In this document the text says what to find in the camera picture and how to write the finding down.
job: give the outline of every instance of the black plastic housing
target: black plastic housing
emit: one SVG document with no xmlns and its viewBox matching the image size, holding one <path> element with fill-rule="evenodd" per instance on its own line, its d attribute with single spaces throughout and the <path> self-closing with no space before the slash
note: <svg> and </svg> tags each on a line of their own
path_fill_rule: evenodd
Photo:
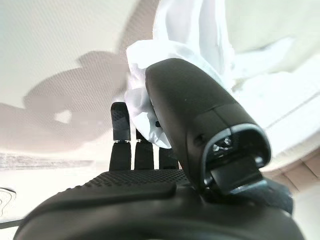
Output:
<svg viewBox="0 0 320 240">
<path fill-rule="evenodd" d="M 269 163 L 271 149 L 264 131 L 195 65 L 177 58 L 155 63 L 146 69 L 145 84 L 159 123 L 196 188 L 206 188 L 210 170 L 233 156 L 253 155 L 257 168 Z M 232 142 L 230 150 L 215 156 L 213 147 L 226 138 Z"/>
</svg>

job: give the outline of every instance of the white tissue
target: white tissue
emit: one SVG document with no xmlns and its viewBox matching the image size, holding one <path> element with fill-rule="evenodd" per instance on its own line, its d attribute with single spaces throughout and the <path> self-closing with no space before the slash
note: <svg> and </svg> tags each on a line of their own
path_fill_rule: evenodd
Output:
<svg viewBox="0 0 320 240">
<path fill-rule="evenodd" d="M 139 132 L 161 148 L 171 148 L 151 105 L 145 70 L 165 59 L 188 61 L 231 90 L 233 49 L 229 44 L 223 0 L 161 0 L 153 40 L 137 41 L 127 49 L 131 76 L 125 102 Z"/>
</svg>

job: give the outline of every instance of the robotic hand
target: robotic hand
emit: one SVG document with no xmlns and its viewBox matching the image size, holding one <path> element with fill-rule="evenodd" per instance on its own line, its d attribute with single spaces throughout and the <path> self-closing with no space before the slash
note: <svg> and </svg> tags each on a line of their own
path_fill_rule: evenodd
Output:
<svg viewBox="0 0 320 240">
<path fill-rule="evenodd" d="M 138 133 L 130 170 L 128 111 L 113 105 L 110 171 L 40 204 L 15 239 L 303 240 L 290 192 L 259 171 L 271 159 L 268 139 L 233 97 L 181 59 L 145 75 L 154 124 L 182 169 L 172 162 L 153 169 L 152 145 Z M 174 159 L 160 152 L 160 161 Z"/>
</svg>

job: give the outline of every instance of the beige panel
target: beige panel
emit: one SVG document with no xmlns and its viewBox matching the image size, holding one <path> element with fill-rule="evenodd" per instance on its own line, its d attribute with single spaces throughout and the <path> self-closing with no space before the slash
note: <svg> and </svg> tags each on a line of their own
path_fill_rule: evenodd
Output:
<svg viewBox="0 0 320 240">
<path fill-rule="evenodd" d="M 314 173 L 305 164 L 300 164 L 296 168 L 285 172 L 284 175 L 290 179 L 299 191 L 305 190 L 319 182 L 319 179 L 317 179 Z"/>
</svg>

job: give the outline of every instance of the textured black surface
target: textured black surface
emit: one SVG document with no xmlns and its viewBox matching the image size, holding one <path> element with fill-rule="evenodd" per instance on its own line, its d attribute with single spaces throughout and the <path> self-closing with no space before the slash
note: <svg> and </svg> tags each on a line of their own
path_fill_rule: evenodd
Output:
<svg viewBox="0 0 320 240">
<path fill-rule="evenodd" d="M 181 169 L 107 171 L 86 183 L 84 187 L 123 187 L 154 183 L 176 183 L 179 185 L 187 184 L 189 181 Z"/>
<path fill-rule="evenodd" d="M 113 128 L 113 140 L 131 140 L 129 112 L 126 103 L 114 102 L 110 111 Z"/>
</svg>

